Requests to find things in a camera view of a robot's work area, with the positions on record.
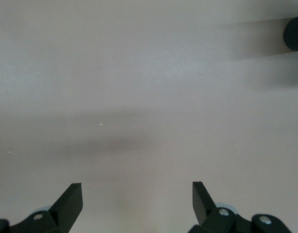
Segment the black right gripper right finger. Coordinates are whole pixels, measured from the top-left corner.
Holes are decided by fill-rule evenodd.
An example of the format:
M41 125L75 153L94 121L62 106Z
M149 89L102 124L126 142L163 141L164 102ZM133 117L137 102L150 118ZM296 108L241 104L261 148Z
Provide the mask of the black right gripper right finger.
M191 233L289 233L277 217L256 214L246 220L227 207L218 207L202 182L193 182L193 210L198 221Z

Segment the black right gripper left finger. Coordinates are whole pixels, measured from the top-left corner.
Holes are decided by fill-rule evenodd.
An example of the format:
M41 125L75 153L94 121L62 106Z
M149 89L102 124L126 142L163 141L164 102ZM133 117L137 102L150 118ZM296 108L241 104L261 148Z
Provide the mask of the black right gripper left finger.
M68 233L82 209L82 184L72 183L52 206L20 223L11 226L7 219L0 219L0 233Z

